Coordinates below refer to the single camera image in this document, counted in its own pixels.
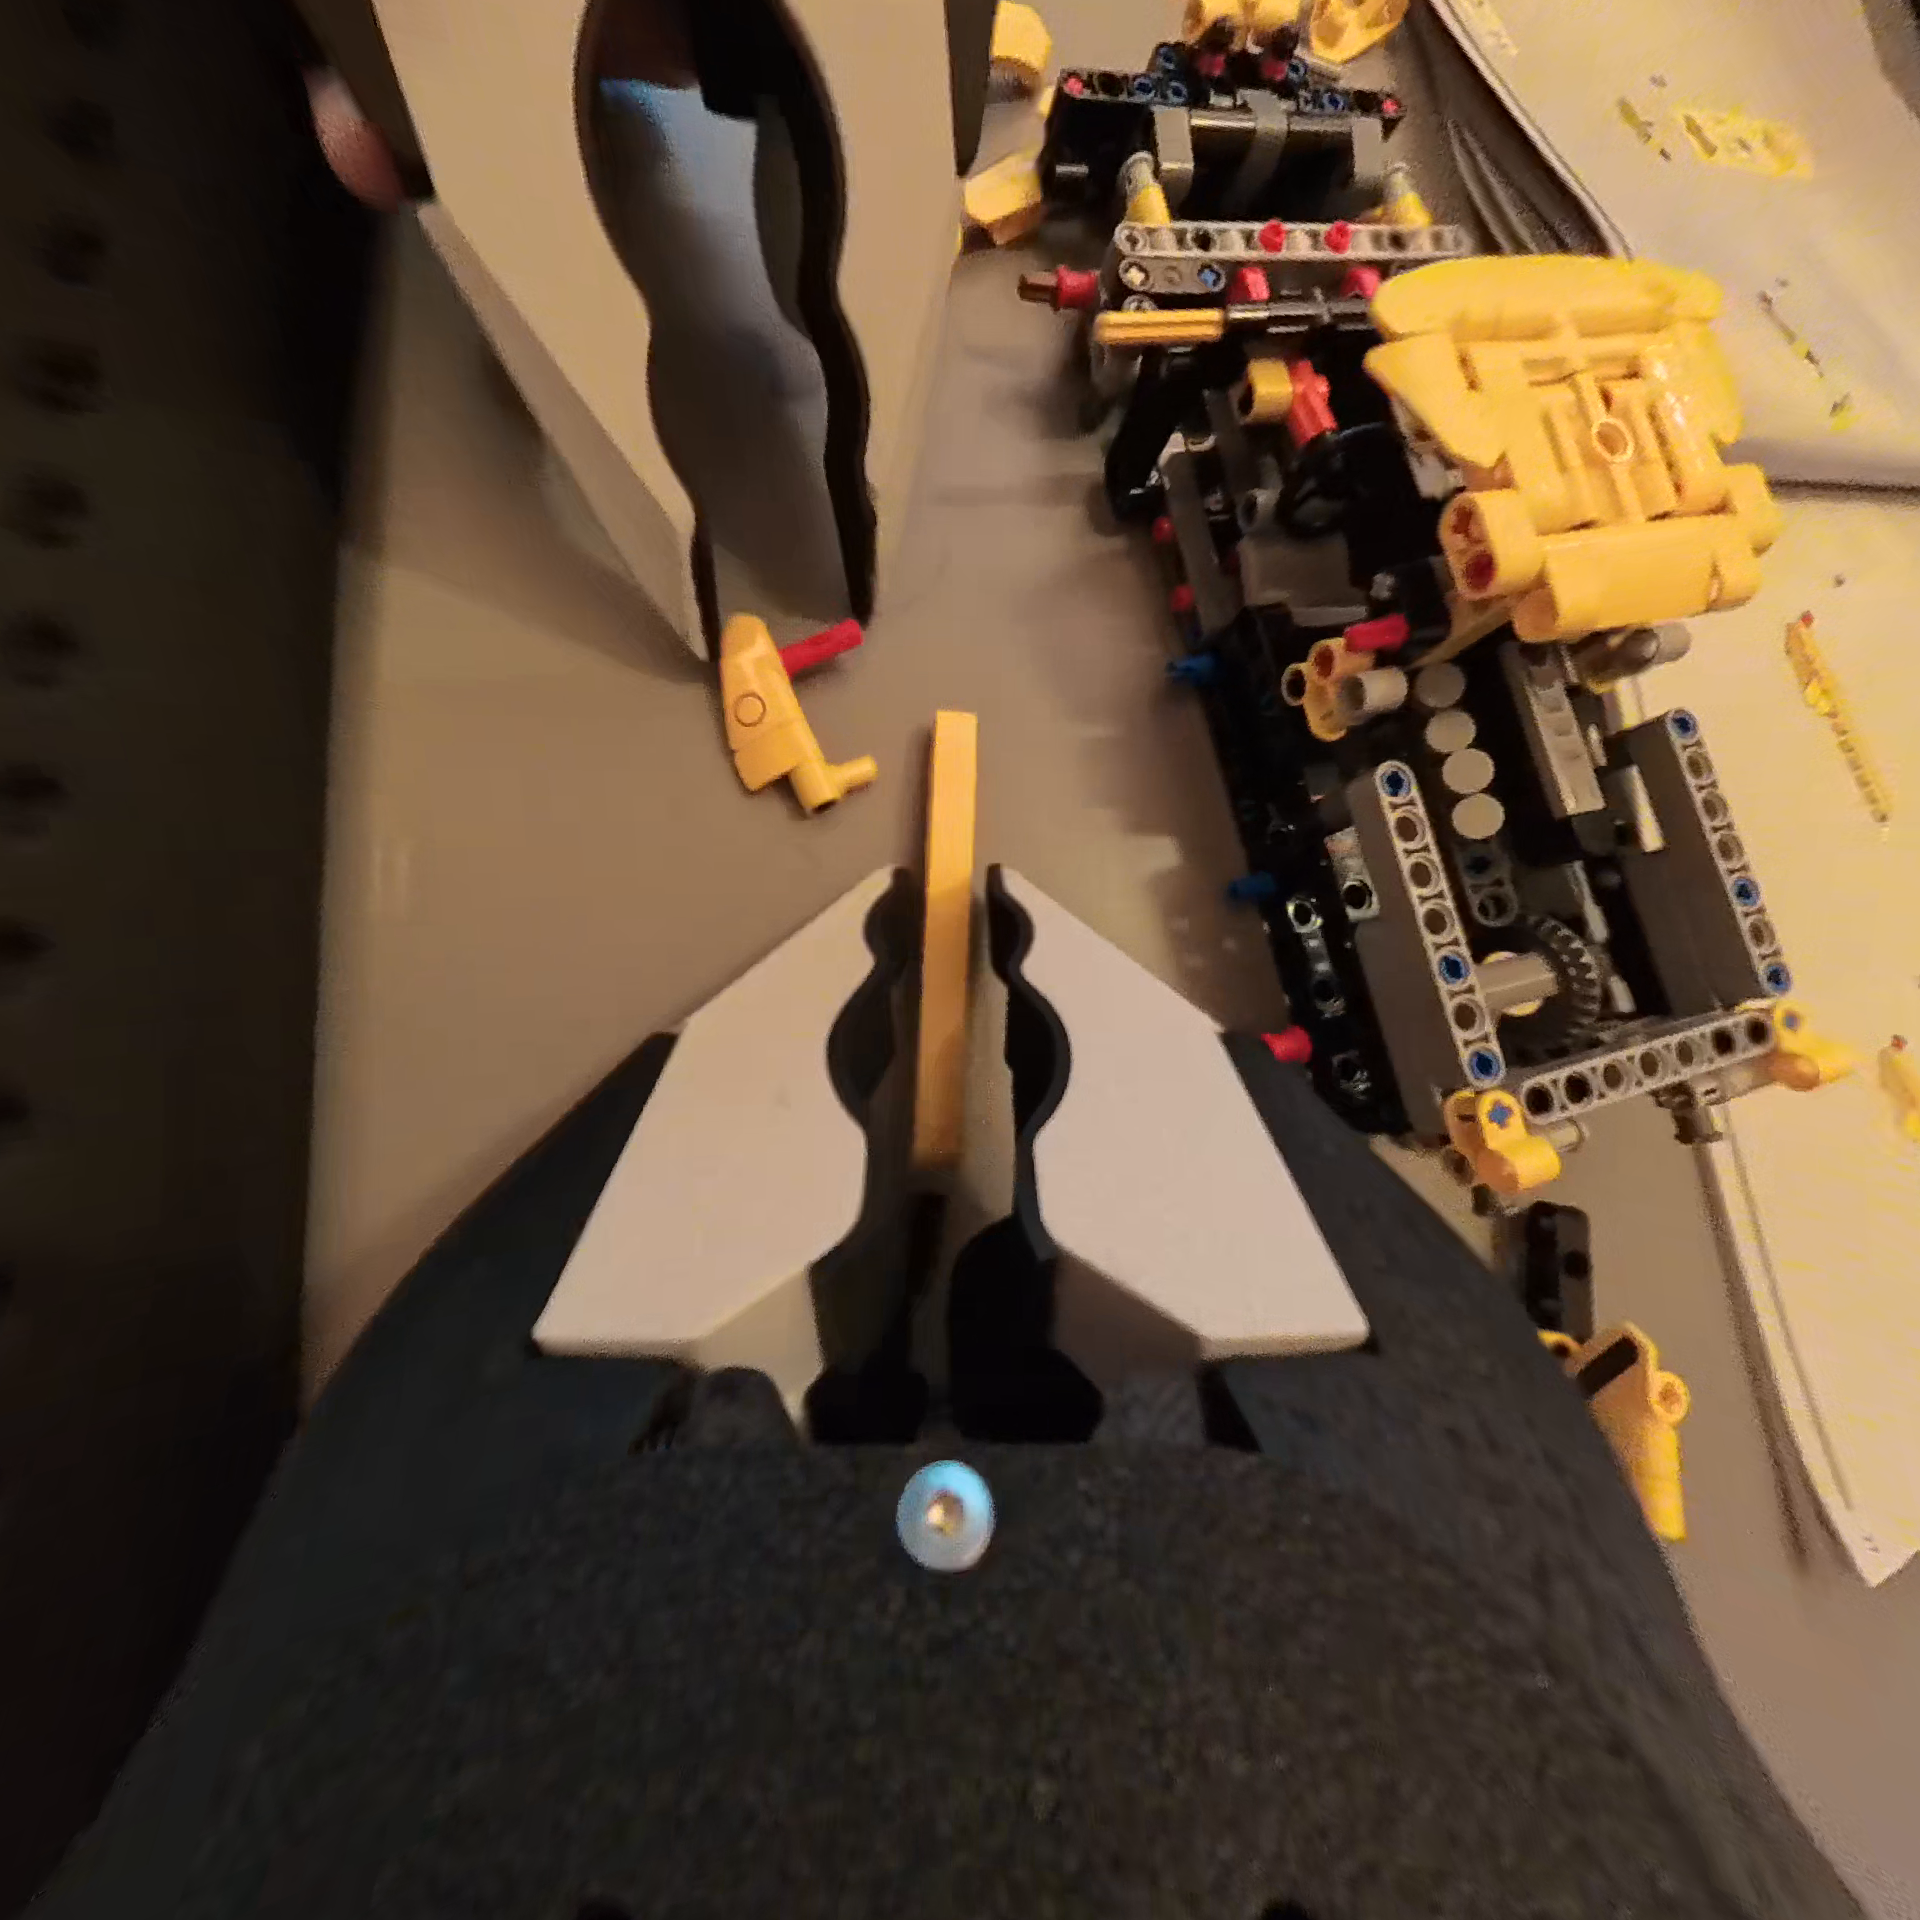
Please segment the black perforated foam pad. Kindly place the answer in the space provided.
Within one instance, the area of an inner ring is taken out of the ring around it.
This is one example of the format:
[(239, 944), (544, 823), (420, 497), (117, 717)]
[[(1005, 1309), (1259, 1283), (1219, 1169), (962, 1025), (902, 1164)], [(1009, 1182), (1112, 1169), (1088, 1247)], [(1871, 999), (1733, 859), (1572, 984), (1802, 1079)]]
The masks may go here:
[(3, 6), (3, 1884), (294, 1422), (338, 543), (379, 227), (292, 3)]

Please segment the open instruction booklet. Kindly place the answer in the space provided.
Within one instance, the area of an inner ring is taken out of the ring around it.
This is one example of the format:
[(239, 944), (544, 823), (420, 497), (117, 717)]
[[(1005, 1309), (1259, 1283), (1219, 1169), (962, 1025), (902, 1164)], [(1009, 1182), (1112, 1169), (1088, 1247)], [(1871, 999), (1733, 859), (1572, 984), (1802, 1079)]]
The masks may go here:
[(1859, 1064), (1699, 1151), (1780, 1475), (1917, 1572), (1917, 3), (1431, 3), (1457, 164), (1696, 268), (1786, 530), (1653, 683), (1707, 721), (1798, 999)]

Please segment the small yellow curved panel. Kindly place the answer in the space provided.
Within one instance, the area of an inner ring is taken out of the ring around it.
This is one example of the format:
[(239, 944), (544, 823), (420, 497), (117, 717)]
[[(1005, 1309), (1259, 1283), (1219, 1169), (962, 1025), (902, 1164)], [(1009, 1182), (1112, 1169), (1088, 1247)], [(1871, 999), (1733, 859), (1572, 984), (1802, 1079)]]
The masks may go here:
[(732, 767), (745, 790), (757, 794), (821, 772), (825, 754), (781, 647), (757, 613), (732, 613), (724, 624), (719, 687)]

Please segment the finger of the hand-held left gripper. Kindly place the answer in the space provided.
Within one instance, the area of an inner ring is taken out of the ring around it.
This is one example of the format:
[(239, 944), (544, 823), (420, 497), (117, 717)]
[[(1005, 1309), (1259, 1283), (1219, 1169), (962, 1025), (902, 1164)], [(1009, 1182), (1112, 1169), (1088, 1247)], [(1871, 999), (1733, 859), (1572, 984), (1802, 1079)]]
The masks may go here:
[(858, 618), (900, 545), (962, 233), (955, 67), (940, 2), (697, 6), (703, 100), (757, 128), (763, 253), (821, 366), (825, 485)]
[(697, 503), (662, 439), (654, 323), (598, 197), (609, 3), (379, 2), (432, 181), (419, 221), (623, 571), (708, 657)]

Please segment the grey desk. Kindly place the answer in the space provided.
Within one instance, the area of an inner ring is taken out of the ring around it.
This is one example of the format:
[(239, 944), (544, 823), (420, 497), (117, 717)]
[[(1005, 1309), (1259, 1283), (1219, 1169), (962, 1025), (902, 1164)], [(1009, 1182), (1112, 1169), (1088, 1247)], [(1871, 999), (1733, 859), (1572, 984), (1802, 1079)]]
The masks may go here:
[[(303, 1361), (310, 1386), (429, 1242), (646, 1034), (884, 861), (918, 861), (926, 728), (981, 721), (1003, 858), (1217, 1019), (1285, 1007), (1231, 906), (1204, 717), (1162, 678), (1139, 537), (1096, 519), (1060, 334), (1015, 251), (948, 281), (918, 495), (868, 644), (814, 678), (871, 791), (739, 790), (695, 660), (605, 568), (412, 214), (386, 227), (338, 624)], [(1550, 1190), (1597, 1293), (1692, 1387), (1668, 1566), (1860, 1904), (1917, 1916), (1917, 1569), (1877, 1590), (1780, 1473), (1702, 1160), (1658, 1108), (1593, 1122)]]

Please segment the yellow black brick subassembly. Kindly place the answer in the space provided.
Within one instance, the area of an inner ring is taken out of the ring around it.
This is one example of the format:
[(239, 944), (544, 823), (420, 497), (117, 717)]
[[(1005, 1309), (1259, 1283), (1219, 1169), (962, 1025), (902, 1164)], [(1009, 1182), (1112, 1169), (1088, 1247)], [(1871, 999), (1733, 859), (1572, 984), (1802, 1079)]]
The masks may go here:
[(1539, 1202), (1518, 1219), (1521, 1300), (1540, 1342), (1579, 1390), (1629, 1480), (1649, 1530), (1688, 1534), (1680, 1428), (1692, 1395), (1633, 1319), (1600, 1323), (1586, 1212)]

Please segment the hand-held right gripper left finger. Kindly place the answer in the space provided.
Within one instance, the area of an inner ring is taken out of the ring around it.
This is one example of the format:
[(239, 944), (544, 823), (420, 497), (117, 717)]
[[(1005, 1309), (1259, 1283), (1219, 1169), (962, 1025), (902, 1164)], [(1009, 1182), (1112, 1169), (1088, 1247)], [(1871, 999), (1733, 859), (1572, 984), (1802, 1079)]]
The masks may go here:
[(542, 1356), (755, 1372), (792, 1417), (881, 1336), (922, 883), (878, 868), (666, 1037), (533, 1328)]

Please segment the partly built yellow toy car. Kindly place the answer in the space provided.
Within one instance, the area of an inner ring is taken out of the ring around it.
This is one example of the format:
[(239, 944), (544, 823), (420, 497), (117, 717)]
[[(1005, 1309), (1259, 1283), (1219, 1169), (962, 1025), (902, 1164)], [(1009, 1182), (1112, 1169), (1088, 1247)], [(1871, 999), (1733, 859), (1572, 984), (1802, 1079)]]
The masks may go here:
[(1103, 491), (1170, 587), (1293, 1012), (1334, 1114), (1484, 1207), (1593, 1117), (1685, 1141), (1853, 1069), (1815, 1031), (1700, 717), (1644, 716), (1780, 511), (1696, 272), (1483, 251), (1387, 164), (1404, 106), (1304, 3), (1186, 3), (1137, 65), (1063, 65), (1033, 209), (1094, 268), (1070, 319)]

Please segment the person's left hand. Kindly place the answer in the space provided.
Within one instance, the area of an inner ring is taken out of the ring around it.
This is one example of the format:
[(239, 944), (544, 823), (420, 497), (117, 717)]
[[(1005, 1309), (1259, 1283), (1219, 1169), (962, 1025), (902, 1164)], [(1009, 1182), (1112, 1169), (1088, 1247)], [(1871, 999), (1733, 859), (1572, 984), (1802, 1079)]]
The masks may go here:
[(303, 84), (320, 153), (351, 197), (374, 214), (431, 197), (431, 175), (397, 152), (335, 67), (313, 65)]

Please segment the long yellow holed beam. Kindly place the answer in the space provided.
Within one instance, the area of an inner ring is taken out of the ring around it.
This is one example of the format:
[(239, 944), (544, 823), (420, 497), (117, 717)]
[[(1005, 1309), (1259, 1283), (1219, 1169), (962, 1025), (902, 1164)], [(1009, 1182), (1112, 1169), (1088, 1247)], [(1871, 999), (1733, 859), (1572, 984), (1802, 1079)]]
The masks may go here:
[(978, 791), (978, 716), (940, 707), (933, 716), (926, 751), (924, 911), (908, 1151), (916, 1194), (929, 1202), (948, 1197), (965, 1151)]

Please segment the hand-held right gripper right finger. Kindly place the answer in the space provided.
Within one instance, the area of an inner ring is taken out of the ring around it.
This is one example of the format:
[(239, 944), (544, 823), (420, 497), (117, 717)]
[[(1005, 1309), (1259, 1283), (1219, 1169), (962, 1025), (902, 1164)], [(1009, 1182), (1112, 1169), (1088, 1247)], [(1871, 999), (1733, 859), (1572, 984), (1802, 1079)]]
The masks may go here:
[(1223, 1364), (1360, 1351), (1370, 1319), (1270, 1120), (1281, 1065), (1018, 869), (987, 875), (1011, 1210), (948, 1279), (968, 1438), (1080, 1443)]

